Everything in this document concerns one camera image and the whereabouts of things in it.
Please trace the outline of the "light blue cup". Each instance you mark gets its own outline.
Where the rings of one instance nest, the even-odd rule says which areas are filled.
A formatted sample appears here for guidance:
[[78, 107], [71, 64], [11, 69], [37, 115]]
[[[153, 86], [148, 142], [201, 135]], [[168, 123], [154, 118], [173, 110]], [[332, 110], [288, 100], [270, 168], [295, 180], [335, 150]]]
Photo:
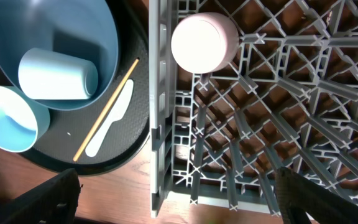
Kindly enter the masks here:
[[96, 93], [99, 77], [89, 60], [33, 48], [20, 60], [18, 80], [34, 100], [87, 100]]

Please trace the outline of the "light blue bowl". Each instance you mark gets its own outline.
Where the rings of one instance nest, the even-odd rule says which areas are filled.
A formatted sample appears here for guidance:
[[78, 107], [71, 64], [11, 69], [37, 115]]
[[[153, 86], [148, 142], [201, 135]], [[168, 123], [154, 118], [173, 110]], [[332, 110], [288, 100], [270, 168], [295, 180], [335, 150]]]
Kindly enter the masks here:
[[25, 152], [47, 132], [48, 108], [36, 103], [14, 86], [0, 86], [0, 148]]

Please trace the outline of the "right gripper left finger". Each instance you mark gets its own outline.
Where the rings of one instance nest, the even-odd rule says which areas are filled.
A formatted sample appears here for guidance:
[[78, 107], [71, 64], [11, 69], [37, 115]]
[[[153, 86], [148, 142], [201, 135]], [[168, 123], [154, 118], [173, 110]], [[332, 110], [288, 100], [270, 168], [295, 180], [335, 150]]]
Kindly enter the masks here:
[[0, 223], [73, 223], [81, 186], [67, 169], [0, 206]]

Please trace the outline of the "pink cup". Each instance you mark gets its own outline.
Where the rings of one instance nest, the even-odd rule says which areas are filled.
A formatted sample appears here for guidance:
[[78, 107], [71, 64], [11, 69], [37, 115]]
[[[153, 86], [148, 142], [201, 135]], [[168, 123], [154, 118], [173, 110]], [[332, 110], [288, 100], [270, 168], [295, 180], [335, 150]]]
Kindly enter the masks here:
[[181, 20], [171, 39], [176, 63], [190, 73], [217, 72], [228, 66], [239, 48], [237, 27], [217, 12], [193, 14]]

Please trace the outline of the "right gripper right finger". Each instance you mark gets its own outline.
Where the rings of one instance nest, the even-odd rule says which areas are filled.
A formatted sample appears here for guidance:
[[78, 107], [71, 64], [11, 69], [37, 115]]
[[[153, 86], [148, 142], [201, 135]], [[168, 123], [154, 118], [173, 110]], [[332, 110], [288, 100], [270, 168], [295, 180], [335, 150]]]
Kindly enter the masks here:
[[275, 195], [284, 224], [358, 223], [358, 206], [286, 167], [275, 175]]

